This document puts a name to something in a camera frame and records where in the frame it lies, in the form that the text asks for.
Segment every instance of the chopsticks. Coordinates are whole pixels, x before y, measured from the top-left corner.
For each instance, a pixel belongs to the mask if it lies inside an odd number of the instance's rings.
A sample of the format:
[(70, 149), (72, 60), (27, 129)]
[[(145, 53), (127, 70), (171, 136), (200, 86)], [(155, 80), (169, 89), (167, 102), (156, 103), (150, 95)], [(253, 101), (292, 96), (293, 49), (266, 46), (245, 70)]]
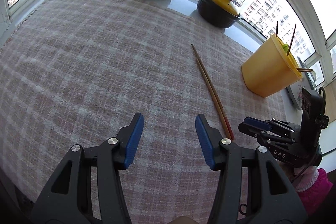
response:
[(233, 132), (232, 132), (232, 129), (230, 127), (230, 124), (229, 124), (229, 121), (227, 119), (227, 116), (225, 114), (225, 111), (223, 109), (223, 106), (221, 104), (221, 101), (218, 97), (218, 94), (216, 92), (216, 89), (215, 87), (213, 86), (211, 80), (210, 80), (210, 77), (208, 75), (208, 72), (206, 71), (202, 61), (201, 61), (201, 58), (199, 57), (195, 47), (193, 44), (191, 44), (193, 50), (194, 50), (194, 53), (195, 53), (195, 56), (196, 56), (196, 62), (197, 62), (197, 65), (199, 66), (199, 70), (201, 71), (201, 74), (203, 76), (203, 79), (207, 85), (207, 88), (210, 92), (210, 95), (211, 95), (211, 98), (212, 98), (212, 101), (217, 109), (217, 112), (218, 112), (218, 115), (219, 115), (219, 120), (222, 124), (222, 127), (224, 129), (224, 133), (226, 135), (226, 138), (230, 139), (230, 140), (234, 140), (234, 136), (233, 136)]
[(295, 26), (294, 26), (294, 31), (293, 31), (293, 35), (292, 35), (292, 40), (291, 40), (291, 43), (289, 44), (289, 48), (288, 48), (288, 51), (287, 51), (287, 56), (289, 55), (289, 52), (290, 52), (291, 47), (292, 47), (292, 44), (293, 44), (293, 39), (294, 39), (295, 29), (296, 29), (296, 24), (295, 24)]
[(299, 72), (312, 72), (312, 69), (296, 68)]

